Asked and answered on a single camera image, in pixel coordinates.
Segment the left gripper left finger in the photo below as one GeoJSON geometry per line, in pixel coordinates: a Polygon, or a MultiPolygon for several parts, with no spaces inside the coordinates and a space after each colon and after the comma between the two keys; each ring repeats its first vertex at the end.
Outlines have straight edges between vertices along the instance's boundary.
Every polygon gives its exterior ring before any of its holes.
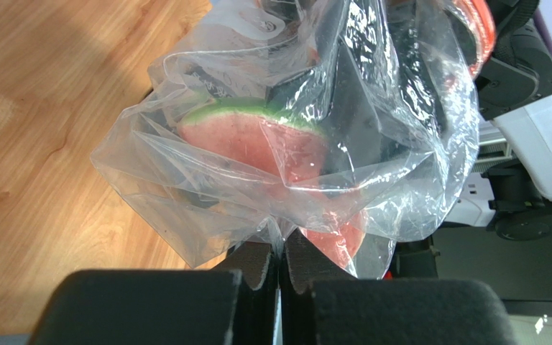
{"type": "Polygon", "coordinates": [[[278,259],[245,242],[210,270],[81,270],[50,297],[31,344],[271,344],[278,259]]]}

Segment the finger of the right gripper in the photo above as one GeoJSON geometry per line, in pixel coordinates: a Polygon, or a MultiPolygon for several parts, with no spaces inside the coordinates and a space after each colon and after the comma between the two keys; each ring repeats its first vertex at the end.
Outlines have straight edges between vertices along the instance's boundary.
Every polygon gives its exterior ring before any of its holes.
{"type": "Polygon", "coordinates": [[[271,87],[267,100],[278,113],[268,117],[266,145],[275,167],[375,167],[443,154],[448,121],[426,69],[410,91],[410,80],[398,78],[399,88],[375,93],[340,42],[326,61],[271,87]]]}

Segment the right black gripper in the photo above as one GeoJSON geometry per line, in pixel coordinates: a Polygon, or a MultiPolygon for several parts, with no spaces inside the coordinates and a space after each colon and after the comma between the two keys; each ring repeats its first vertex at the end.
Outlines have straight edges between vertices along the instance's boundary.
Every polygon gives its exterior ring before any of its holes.
{"type": "Polygon", "coordinates": [[[487,2],[497,39],[475,80],[479,112],[485,120],[552,96],[552,54],[533,20],[539,4],[487,2]]]}

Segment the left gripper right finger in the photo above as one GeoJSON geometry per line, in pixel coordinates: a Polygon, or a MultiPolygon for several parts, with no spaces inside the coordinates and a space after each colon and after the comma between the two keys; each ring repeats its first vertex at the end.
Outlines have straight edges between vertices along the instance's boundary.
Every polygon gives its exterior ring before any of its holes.
{"type": "Polygon", "coordinates": [[[360,280],[299,231],[280,268],[285,344],[515,344],[507,311],[484,283],[360,280]]]}

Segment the clear orange zip bag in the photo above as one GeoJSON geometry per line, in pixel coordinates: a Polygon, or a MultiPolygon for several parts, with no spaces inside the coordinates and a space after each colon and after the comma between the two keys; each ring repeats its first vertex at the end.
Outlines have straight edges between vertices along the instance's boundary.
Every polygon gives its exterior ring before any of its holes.
{"type": "Polygon", "coordinates": [[[381,278],[459,199],[494,43],[485,1],[219,1],[91,161],[192,267],[299,231],[381,278]]]}

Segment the fake watermelon slice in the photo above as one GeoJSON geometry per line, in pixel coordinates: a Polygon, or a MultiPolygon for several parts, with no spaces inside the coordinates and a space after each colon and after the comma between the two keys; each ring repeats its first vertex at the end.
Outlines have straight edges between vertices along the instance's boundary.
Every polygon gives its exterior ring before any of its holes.
{"type": "Polygon", "coordinates": [[[189,111],[178,136],[198,153],[190,190],[296,224],[342,268],[362,245],[364,216],[333,131],[260,98],[220,98],[189,111]]]}

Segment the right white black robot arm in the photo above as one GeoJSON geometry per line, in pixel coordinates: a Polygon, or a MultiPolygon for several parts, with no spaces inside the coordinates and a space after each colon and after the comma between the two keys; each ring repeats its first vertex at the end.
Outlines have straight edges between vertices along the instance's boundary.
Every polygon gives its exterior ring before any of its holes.
{"type": "Polygon", "coordinates": [[[321,124],[329,144],[343,151],[328,153],[325,174],[345,170],[358,183],[361,169],[391,160],[407,147],[419,148],[418,138],[400,113],[409,111],[439,134],[450,159],[450,176],[441,198],[435,198],[437,179],[429,175],[437,156],[425,157],[404,180],[351,215],[337,208],[336,225],[309,229],[311,238],[335,236],[351,243],[366,233],[399,241],[423,239],[439,224],[472,224],[471,209],[455,195],[466,181],[474,145],[454,138],[453,130],[470,127],[447,114],[454,104],[437,89],[427,63],[420,59],[430,42],[457,43],[455,58],[465,59],[479,94],[488,107],[483,113],[513,146],[524,171],[517,165],[498,165],[485,178],[493,199],[480,204],[477,221],[502,238],[524,240],[552,232],[552,87],[550,96],[532,101],[533,91],[549,89],[552,59],[546,48],[521,46],[537,1],[389,1],[389,30],[400,64],[400,87],[377,93],[361,83],[353,69],[363,48],[374,45],[372,23],[379,10],[375,1],[286,1],[287,23],[299,37],[317,39],[310,49],[319,61],[328,29],[339,31],[338,60],[331,102],[321,124]]]}

